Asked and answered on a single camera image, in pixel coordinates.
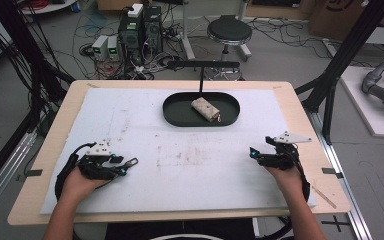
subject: gray floor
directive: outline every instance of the gray floor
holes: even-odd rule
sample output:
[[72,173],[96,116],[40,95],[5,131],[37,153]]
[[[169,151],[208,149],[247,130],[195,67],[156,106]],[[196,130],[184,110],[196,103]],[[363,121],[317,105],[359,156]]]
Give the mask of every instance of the gray floor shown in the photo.
[[[85,79],[81,70],[72,57],[75,55],[85,65],[88,72],[93,72],[93,63],[78,54],[78,48],[85,43],[93,42],[93,38],[82,38],[74,36],[85,36],[86,32],[92,33],[84,25],[107,25],[109,28],[101,30],[102,34],[111,34],[113,29],[118,27],[117,13],[100,13],[96,10],[83,11],[74,14],[67,11],[58,11],[45,14],[41,17],[44,31],[54,50],[58,52],[57,57],[61,64],[76,79]],[[206,35],[206,20],[203,18],[191,19],[190,29],[198,28],[190,36]],[[288,33],[299,35],[301,40],[307,39],[306,23],[288,27]],[[277,30],[267,33],[272,38],[280,40]],[[285,41],[296,41],[285,35]],[[191,38],[192,48],[198,60],[218,59],[222,50],[220,44],[214,43],[205,38]],[[288,81],[294,87],[316,78],[329,64],[326,49],[319,42],[308,42],[306,46],[313,46],[314,49],[305,47],[292,47],[278,43],[261,32],[254,31],[253,37],[247,44],[253,56],[249,61],[244,62],[242,56],[236,50],[230,52],[229,58],[241,63],[241,70],[246,80],[265,81]],[[355,65],[367,63],[376,65],[384,59],[384,51],[379,46],[367,45],[356,58],[360,62]],[[181,71],[164,71],[155,74],[156,79],[198,79],[199,72],[192,69]],[[16,77],[12,66],[4,58],[0,58],[0,149],[14,132],[27,113],[27,90],[22,86]],[[372,137],[364,125],[361,117],[356,111],[350,98],[344,91],[341,84],[338,84],[335,99],[335,108],[332,122],[332,141],[336,153],[341,161],[344,173],[349,181],[354,196],[360,206],[362,214],[367,222],[373,239],[384,239],[384,138]],[[44,226],[13,227],[9,226],[6,218],[12,208],[22,182],[16,181],[16,177],[22,174],[24,165],[30,159],[33,149],[25,162],[14,176],[0,197],[0,239],[38,239],[43,234]],[[348,222],[344,215],[336,216],[340,222]],[[318,216],[320,221],[334,221],[332,215]],[[271,232],[279,228],[275,219],[260,219],[262,231]],[[322,224],[328,239],[353,239],[352,230],[347,225],[338,228],[332,224]],[[77,226],[80,235],[84,239],[102,238],[105,232],[104,224],[86,224]]]

